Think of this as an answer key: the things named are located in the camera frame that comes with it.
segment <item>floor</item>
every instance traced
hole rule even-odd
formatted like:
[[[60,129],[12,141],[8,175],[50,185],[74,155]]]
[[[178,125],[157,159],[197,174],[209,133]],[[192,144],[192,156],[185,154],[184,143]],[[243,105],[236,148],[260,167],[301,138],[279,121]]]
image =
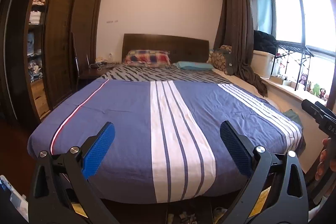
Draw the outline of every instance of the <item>floor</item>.
[[[1,118],[0,132],[0,175],[4,175],[20,194],[28,196],[35,168],[35,160],[29,156],[26,148],[29,133],[19,126],[10,126]],[[185,208],[197,211],[196,215],[198,214],[199,218],[211,219],[214,208],[228,208],[237,194],[238,192],[234,192],[215,198],[197,197],[168,204],[124,204],[104,199],[102,201],[120,224],[165,224],[168,213],[177,216],[187,210]]]

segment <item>blue pillow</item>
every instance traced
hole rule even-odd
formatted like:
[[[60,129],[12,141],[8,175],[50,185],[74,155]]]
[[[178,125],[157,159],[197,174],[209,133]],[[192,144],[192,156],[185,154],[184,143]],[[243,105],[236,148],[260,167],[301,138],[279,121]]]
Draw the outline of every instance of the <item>blue pillow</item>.
[[[209,63],[198,63],[198,62],[188,62],[188,61],[179,61],[175,63],[176,67],[184,70],[212,70],[214,67]]]

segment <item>green plush toy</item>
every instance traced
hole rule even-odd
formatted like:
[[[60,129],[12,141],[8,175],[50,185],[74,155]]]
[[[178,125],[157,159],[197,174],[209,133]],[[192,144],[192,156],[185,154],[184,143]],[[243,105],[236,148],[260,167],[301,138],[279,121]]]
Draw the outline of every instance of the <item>green plush toy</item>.
[[[319,96],[320,95],[320,85],[319,84],[315,84],[313,87],[313,94],[315,96]]]

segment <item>metal rack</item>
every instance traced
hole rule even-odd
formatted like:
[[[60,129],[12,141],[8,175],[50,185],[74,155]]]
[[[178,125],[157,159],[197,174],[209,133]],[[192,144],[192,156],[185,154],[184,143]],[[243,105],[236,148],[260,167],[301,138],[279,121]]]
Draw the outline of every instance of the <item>metal rack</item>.
[[[277,53],[278,53],[279,49],[284,50],[285,53],[277,56]],[[297,89],[297,84],[299,82],[299,78],[300,78],[300,74],[301,74],[301,68],[302,68],[302,66],[306,67],[305,62],[309,60],[308,67],[306,67],[308,69],[307,80],[306,80],[306,83],[304,85],[304,89],[306,89],[306,86],[307,86],[307,83],[308,83],[309,68],[310,68],[310,58],[314,57],[314,54],[306,46],[303,46],[302,44],[295,43],[295,42],[287,42],[287,41],[277,40],[277,51],[276,51],[276,54],[275,54],[275,57],[274,57],[274,60],[273,60],[273,66],[272,66],[271,71],[273,71],[276,59],[282,58],[282,57],[287,57],[286,70],[285,70],[285,73],[286,73],[287,72],[287,65],[288,65],[288,58],[291,54],[293,54],[295,52],[301,53],[301,59],[298,59],[298,60],[294,59],[300,65],[299,74],[297,76],[296,85],[295,85],[294,90]]]

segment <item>wooden headboard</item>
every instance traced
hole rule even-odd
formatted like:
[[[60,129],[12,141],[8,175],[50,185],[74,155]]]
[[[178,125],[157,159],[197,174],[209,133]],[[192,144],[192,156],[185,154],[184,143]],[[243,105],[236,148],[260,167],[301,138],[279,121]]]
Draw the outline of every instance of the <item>wooden headboard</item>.
[[[206,62],[209,57],[209,41],[171,35],[126,33],[122,60],[130,50],[167,51],[171,63]]]

